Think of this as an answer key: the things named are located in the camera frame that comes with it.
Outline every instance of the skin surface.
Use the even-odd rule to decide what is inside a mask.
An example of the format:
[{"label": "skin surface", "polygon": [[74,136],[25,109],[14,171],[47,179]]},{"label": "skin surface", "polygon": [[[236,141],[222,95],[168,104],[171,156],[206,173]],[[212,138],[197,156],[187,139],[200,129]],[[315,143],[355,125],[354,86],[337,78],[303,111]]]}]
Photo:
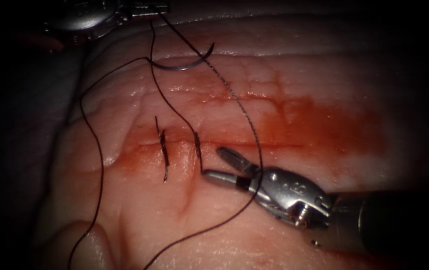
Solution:
[{"label": "skin surface", "polygon": [[[351,15],[358,6],[280,4],[267,10],[254,4],[249,12],[240,7],[243,13],[227,5],[172,5],[168,19],[199,51],[215,42],[208,60],[248,112],[265,166],[297,172],[327,193],[426,184],[420,179],[429,177],[429,87],[420,77],[421,63],[400,49],[409,43],[397,29]],[[228,11],[220,14],[223,8]],[[153,51],[157,63],[196,61],[160,23]],[[147,25],[130,25],[100,40],[86,60],[78,97],[113,68],[149,55]],[[197,131],[205,169],[235,173],[217,157],[220,146],[259,163],[246,118],[207,65],[154,74],[169,102]],[[229,218],[250,199],[200,175],[193,135],[161,98],[147,62],[105,78],[85,96],[83,108],[101,144],[104,191],[96,226],[78,247],[73,269],[141,269],[165,245]],[[166,183],[155,116],[166,135]],[[96,141],[75,105],[56,143],[49,192],[33,237],[44,269],[66,267],[93,218],[100,173]],[[393,265],[313,249],[300,231],[253,203],[223,227],[170,248],[151,269],[387,266]]]}]

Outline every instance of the dark background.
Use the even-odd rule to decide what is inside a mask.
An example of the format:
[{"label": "dark background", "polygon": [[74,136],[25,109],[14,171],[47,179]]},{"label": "dark background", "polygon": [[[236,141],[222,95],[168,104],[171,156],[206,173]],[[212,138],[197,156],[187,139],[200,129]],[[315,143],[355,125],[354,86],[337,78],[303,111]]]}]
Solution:
[{"label": "dark background", "polygon": [[[51,150],[74,100],[86,52],[77,47],[49,54],[13,38],[42,33],[50,2],[0,4],[0,268],[26,267]],[[402,50],[422,63],[422,81],[429,87],[429,2],[372,1],[364,12],[347,16],[365,17],[387,31],[401,29],[409,44]],[[409,222],[426,223],[427,230],[419,233],[429,233],[429,213]]]}]

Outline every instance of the metal screw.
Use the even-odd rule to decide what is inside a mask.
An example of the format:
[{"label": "metal screw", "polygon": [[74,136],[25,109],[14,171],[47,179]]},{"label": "metal screw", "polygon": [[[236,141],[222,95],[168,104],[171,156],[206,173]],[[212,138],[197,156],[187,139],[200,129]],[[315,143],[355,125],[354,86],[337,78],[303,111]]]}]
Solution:
[{"label": "metal screw", "polygon": [[277,180],[278,180],[278,175],[276,173],[271,174],[269,181],[270,182],[276,182]]},{"label": "metal screw", "polygon": [[308,226],[308,215],[310,214],[310,206],[305,204],[298,216],[295,216],[294,225],[297,228],[305,229]]},{"label": "metal screw", "polygon": [[311,244],[317,248],[321,247],[320,242],[316,241],[316,240],[311,240]]}]

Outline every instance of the curved needle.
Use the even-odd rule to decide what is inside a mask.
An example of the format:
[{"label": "curved needle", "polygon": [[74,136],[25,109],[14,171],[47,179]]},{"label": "curved needle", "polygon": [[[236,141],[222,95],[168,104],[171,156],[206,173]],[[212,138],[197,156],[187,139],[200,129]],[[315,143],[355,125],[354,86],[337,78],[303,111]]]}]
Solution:
[{"label": "curved needle", "polygon": [[161,69],[161,70],[165,70],[165,71],[185,71],[185,70],[187,70],[189,68],[192,68],[194,66],[197,66],[197,65],[203,63],[203,61],[211,55],[211,53],[213,52],[214,47],[215,47],[215,43],[213,42],[213,44],[211,44],[211,47],[209,47],[209,50],[206,52],[205,55],[203,55],[200,59],[198,59],[198,60],[196,60],[196,61],[194,61],[194,62],[192,62],[190,64],[187,64],[187,65],[182,65],[182,66],[166,66],[166,65],[160,65],[160,64],[155,63],[155,62],[153,62],[151,60],[149,60],[149,62],[154,67],[157,67],[158,69]]}]

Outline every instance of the black suture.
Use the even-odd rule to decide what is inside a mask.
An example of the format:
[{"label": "black suture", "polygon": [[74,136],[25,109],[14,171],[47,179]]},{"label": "black suture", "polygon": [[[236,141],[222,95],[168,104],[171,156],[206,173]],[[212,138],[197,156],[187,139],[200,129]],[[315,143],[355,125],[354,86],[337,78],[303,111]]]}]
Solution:
[{"label": "black suture", "polygon": [[[208,50],[208,52],[203,56],[203,60],[204,58],[207,58],[211,55],[211,53],[213,52],[213,48],[214,48],[214,43],[211,45],[210,49]],[[152,59],[148,58],[148,57],[138,57],[136,59],[133,59],[131,61],[128,61],[127,63],[124,63],[122,65],[120,65],[119,67],[111,70],[110,72],[106,73],[105,75],[103,75],[101,78],[99,78],[98,80],[96,80],[92,85],[90,85],[79,97],[79,108],[81,110],[81,114],[83,116],[84,122],[86,123],[86,125],[88,126],[89,130],[91,131],[91,134],[93,135],[95,141],[96,141],[96,145],[98,147],[98,151],[99,151],[99,158],[101,160],[101,176],[100,176],[100,181],[99,181],[99,196],[98,196],[98,201],[96,204],[96,211],[94,212],[94,216],[93,219],[91,221],[91,224],[89,225],[88,229],[83,233],[83,235],[78,239],[78,241],[76,241],[76,243],[74,244],[73,248],[71,249],[71,252],[69,253],[69,259],[68,259],[68,270],[71,270],[71,263],[73,261],[73,256],[75,255],[75,251],[78,247],[78,245],[81,243],[81,241],[91,232],[91,230],[93,229],[93,227],[96,224],[96,220],[98,218],[98,213],[100,211],[100,205],[101,205],[101,199],[102,199],[102,195],[103,195],[103,187],[104,187],[104,183],[105,183],[105,166],[103,164],[103,152],[101,149],[101,144],[100,144],[100,140],[98,139],[98,136],[96,135],[93,127],[91,126],[90,122],[88,121],[88,118],[85,114],[85,110],[83,109],[83,99],[85,97],[85,95],[91,90],[93,89],[93,87],[95,85],[97,85],[101,80],[103,80],[104,78],[108,77],[109,75],[111,75],[112,73],[116,72],[117,70],[126,67],[127,65],[134,63],[138,60],[146,60],[148,63],[150,63],[151,65],[151,72],[153,72],[153,66],[160,68],[162,70],[168,70],[168,71],[176,71],[176,70],[186,70],[188,68],[192,68],[198,64],[201,63],[201,61],[197,60],[191,64],[188,65],[182,65],[182,66],[178,66],[178,67],[173,67],[173,66],[164,66],[164,65],[160,65],[160,64],[156,64],[155,62],[152,61]]]},{"label": "black suture", "polygon": [[[178,37],[180,37],[184,43],[186,43],[193,52],[195,52],[199,57],[201,57],[201,53],[196,50],[196,48],[165,18],[165,16],[163,16],[160,11],[158,10],[157,7],[153,6],[153,5],[149,5],[149,8],[156,11],[156,13],[158,13],[158,15],[163,19],[163,21],[171,28],[171,30],[173,30]],[[230,85],[228,84],[228,82],[226,82],[226,80],[223,78],[223,76],[221,76],[221,74],[216,70],[216,68],[210,63],[208,62],[206,59],[203,60],[209,68],[211,68],[211,70],[213,70],[213,72],[216,74],[216,76],[223,82],[224,86],[227,88],[227,90],[229,91],[229,93],[231,94],[231,96],[233,97],[233,99],[236,101],[236,103],[238,104],[238,106],[241,108],[242,113],[244,115],[244,117],[247,119],[249,126],[251,127],[251,131],[253,133],[254,136],[254,140],[256,142],[256,147],[258,149],[258,156],[259,156],[259,175],[258,175],[258,186],[256,187],[256,191],[254,192],[253,196],[251,196],[251,198],[249,199],[249,201],[238,211],[236,212],[234,215],[232,215],[230,218],[226,219],[225,221],[218,223],[216,225],[213,225],[211,227],[208,227],[206,229],[200,230],[198,232],[195,232],[193,234],[190,234],[188,236],[185,236],[181,239],[178,239],[170,244],[168,244],[167,246],[165,246],[161,251],[159,251],[156,255],[153,256],[153,258],[146,264],[146,266],[143,268],[143,270],[148,269],[155,261],[156,259],[163,253],[165,252],[167,249],[171,248],[172,246],[181,243],[187,239],[196,237],[198,235],[204,234],[208,231],[214,230],[216,228],[219,228],[223,225],[225,225],[226,223],[230,222],[231,220],[233,220],[234,218],[236,218],[239,214],[241,214],[246,208],[248,208],[248,206],[255,200],[256,196],[258,195],[258,191],[261,188],[261,182],[263,179],[263,173],[264,173],[264,167],[263,167],[263,156],[261,153],[261,145],[260,145],[260,140],[258,138],[258,134],[255,130],[255,126],[253,125],[253,122],[251,121],[250,117],[248,116],[248,113],[246,112],[245,108],[243,107],[243,105],[241,104],[241,102],[238,100],[238,97],[235,95],[235,92],[233,92],[233,89],[231,89]]]},{"label": "black suture", "polygon": [[163,129],[163,132],[160,132],[160,128],[158,126],[158,116],[154,117],[154,121],[156,122],[156,131],[158,132],[159,144],[161,145],[161,151],[162,151],[163,157],[164,157],[163,183],[166,183],[166,180],[168,179],[168,167],[170,166],[170,161],[168,159],[168,150],[166,149],[165,130]]},{"label": "black suture", "polygon": [[203,159],[201,157],[201,142],[198,132],[194,133],[194,148],[196,149],[196,156],[199,159],[199,173],[201,174],[203,172]]},{"label": "black suture", "polygon": [[[151,31],[153,32],[153,39],[151,40],[151,50],[149,52],[149,58],[153,59],[153,48],[155,46],[156,34],[155,34],[155,28],[153,27],[153,21],[152,20],[149,20],[149,27],[151,28]],[[188,120],[186,120],[175,109],[175,107],[173,107],[173,105],[171,105],[171,103],[166,99],[165,94],[163,94],[163,92],[161,91],[160,85],[158,84],[158,80],[156,80],[155,71],[153,69],[153,66],[151,66],[151,75],[153,77],[154,84],[156,85],[156,88],[158,88],[158,92],[161,95],[161,97],[163,98],[164,102],[166,102],[166,104],[171,108],[171,110],[175,114],[177,114],[179,116],[179,118],[181,118],[186,123],[186,125],[188,125],[189,129],[191,130],[191,133],[193,133],[193,136],[194,136],[194,147],[195,147],[195,150],[196,150],[196,156],[199,159],[199,171],[202,172],[203,171],[203,158],[201,156],[201,146],[200,146],[200,139],[198,138],[198,133],[196,133],[195,129],[191,126],[190,122],[188,122]]]}]

